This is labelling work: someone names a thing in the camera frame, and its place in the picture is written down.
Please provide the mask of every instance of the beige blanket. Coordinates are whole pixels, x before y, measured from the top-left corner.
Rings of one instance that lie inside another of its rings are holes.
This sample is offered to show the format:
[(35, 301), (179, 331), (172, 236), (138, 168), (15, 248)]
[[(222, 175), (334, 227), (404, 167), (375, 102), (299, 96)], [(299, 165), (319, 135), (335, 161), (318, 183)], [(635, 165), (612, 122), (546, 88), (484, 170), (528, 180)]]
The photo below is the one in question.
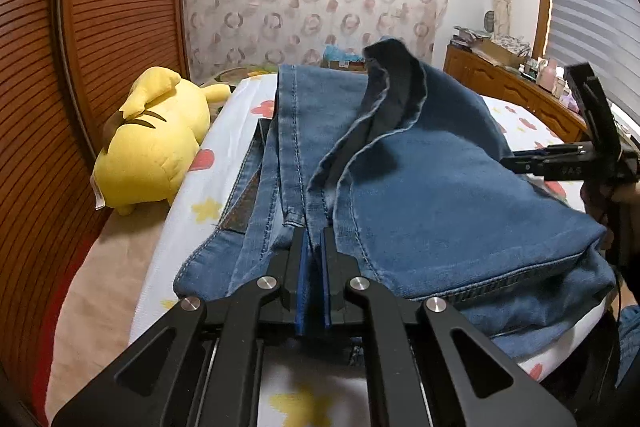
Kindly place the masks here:
[(58, 410), (126, 347), (146, 270), (169, 207), (111, 213), (73, 279), (56, 326), (45, 411)]

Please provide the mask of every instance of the metal screw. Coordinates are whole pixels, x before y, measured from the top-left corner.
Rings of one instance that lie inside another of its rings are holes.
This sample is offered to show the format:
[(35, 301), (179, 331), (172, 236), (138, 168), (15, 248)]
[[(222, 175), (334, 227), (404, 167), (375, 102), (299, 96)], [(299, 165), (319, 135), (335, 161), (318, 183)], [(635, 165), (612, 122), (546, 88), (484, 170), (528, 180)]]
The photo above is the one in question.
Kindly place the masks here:
[(197, 297), (185, 297), (180, 301), (180, 308), (186, 312), (194, 312), (200, 307), (200, 299)]
[(276, 284), (278, 284), (278, 281), (276, 281), (275, 277), (271, 277), (270, 275), (266, 275), (265, 277), (260, 277), (260, 279), (258, 279), (258, 288), (262, 290), (275, 288)]
[(369, 279), (366, 277), (354, 277), (349, 281), (349, 286), (354, 290), (366, 290), (369, 287)]
[(426, 306), (434, 313), (440, 313), (447, 309), (447, 301), (440, 297), (431, 297), (427, 299)]

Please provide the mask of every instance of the white tag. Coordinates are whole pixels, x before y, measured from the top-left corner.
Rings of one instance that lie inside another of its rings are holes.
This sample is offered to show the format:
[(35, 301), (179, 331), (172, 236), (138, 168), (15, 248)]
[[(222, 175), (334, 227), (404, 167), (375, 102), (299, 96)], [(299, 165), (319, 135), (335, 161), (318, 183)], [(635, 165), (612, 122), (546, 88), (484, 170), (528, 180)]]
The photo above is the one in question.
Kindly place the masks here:
[(100, 192), (100, 188), (98, 187), (98, 184), (95, 182), (95, 178), (93, 174), (91, 174), (91, 177), (89, 178), (89, 183), (91, 183), (91, 188), (94, 190), (94, 194), (95, 194), (95, 210), (100, 210), (101, 208), (104, 208), (105, 206), (107, 206), (104, 203), (104, 196)]

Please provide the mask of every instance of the window blind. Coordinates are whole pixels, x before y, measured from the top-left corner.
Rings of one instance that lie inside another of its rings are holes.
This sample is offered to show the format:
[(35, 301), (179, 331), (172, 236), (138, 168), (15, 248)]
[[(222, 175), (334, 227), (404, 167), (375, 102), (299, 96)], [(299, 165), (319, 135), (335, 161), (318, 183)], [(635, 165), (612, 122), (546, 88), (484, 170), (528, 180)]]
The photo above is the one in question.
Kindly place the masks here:
[(609, 99), (640, 123), (638, 0), (551, 0), (546, 56), (590, 62)]

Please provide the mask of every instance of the wooden dresser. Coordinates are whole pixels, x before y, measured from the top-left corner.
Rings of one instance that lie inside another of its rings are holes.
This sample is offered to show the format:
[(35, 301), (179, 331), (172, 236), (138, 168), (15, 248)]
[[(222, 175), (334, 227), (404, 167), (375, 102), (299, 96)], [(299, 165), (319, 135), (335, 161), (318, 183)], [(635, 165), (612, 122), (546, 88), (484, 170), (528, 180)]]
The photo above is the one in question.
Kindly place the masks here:
[(580, 141), (587, 131), (584, 120), (550, 93), (471, 52), (449, 45), (444, 71), (478, 94), (526, 108), (564, 142)]

